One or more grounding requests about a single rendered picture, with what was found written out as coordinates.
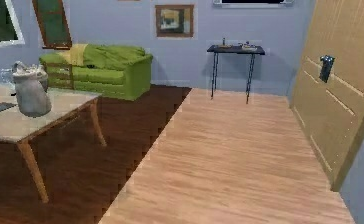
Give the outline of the grey carved stone vase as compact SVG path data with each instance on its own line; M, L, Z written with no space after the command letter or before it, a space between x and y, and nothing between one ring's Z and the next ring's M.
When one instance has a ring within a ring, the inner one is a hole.
M12 79L19 110L28 117L41 117L51 111L47 94L48 74L43 65L26 66L16 61L12 67Z

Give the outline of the green sofa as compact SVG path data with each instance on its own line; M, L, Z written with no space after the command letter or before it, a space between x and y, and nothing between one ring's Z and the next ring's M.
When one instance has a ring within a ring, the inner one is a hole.
M61 51L43 54L39 62L69 64ZM134 101L150 89L152 60L140 46L87 44L83 65L72 65L74 90Z

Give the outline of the black console table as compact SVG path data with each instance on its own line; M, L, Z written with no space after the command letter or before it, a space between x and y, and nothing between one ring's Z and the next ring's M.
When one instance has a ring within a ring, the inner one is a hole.
M218 62L220 54L239 54L239 55L249 55L249 70L246 81L246 102L249 102L250 90L252 77L254 73L255 58L257 55L263 56L265 50L261 46L255 46L253 49L245 49L243 46L232 45L230 47L223 47L222 45L211 45L207 50L207 53L213 54L213 68L212 68L212 78L211 78L211 98L214 98L214 92L217 89L217 76L218 76Z

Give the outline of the brown framed yellow picture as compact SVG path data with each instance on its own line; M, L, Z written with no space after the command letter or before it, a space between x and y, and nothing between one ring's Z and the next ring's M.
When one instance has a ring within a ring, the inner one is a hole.
M194 5L156 5L155 23L157 37L192 38L194 35Z

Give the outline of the pale dish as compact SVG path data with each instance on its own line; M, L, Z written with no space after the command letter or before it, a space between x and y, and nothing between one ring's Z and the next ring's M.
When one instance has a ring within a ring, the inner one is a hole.
M256 51L257 50L257 46L250 44L248 41L246 41L245 43L240 43L240 46L241 46L242 50L248 50L248 51Z

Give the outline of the dark brown carpet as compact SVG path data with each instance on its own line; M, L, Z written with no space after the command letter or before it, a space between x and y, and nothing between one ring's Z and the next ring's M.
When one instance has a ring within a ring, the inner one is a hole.
M105 147L87 110L35 137L47 203L17 147L0 142L0 224L98 224L189 92L153 85L135 101L99 99Z

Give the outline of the yellow cloth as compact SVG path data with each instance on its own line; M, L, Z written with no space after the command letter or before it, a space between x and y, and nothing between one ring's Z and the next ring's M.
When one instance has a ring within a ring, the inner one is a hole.
M87 44L74 44L69 50L59 52L59 55L73 66L82 66L86 47Z

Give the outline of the brown wooden chair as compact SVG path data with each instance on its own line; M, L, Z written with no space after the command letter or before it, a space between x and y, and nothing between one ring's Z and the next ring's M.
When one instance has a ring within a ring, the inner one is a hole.
M74 89L74 78L71 64L46 63L48 85L52 88Z

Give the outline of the white framed dark window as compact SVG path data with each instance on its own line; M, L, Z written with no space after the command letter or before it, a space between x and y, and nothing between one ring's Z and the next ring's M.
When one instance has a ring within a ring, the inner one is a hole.
M280 8L294 3L295 0L212 0L215 7L221 8Z

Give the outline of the tan wooden room door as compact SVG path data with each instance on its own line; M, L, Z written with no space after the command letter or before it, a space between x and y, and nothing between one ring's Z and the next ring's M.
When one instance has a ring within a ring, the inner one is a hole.
M290 108L338 191L364 140L364 0L315 0Z

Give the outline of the brown framed green picture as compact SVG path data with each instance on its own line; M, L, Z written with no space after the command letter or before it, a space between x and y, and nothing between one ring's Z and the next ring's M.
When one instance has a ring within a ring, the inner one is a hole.
M72 40L63 0L32 0L44 49L70 49Z

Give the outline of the pale wooden table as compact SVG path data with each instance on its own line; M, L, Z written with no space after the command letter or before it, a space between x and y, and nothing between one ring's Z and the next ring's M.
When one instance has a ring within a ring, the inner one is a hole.
M49 88L48 96L51 100L52 109L44 116L38 118L27 117L19 111L17 106L0 112L0 142L17 145L26 161L43 203L47 203L49 197L33 150L29 144L30 140L64 122L67 118L75 116L84 108L89 108L96 135L101 145L106 146L97 114L99 93Z

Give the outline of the clear glass jar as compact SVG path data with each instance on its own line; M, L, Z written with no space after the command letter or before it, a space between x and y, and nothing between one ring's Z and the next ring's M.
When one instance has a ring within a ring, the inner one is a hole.
M14 84L14 81L13 81L13 74L12 74L12 69L11 68L2 69L1 70L1 77L10 86L10 88L12 90L15 90L15 84Z

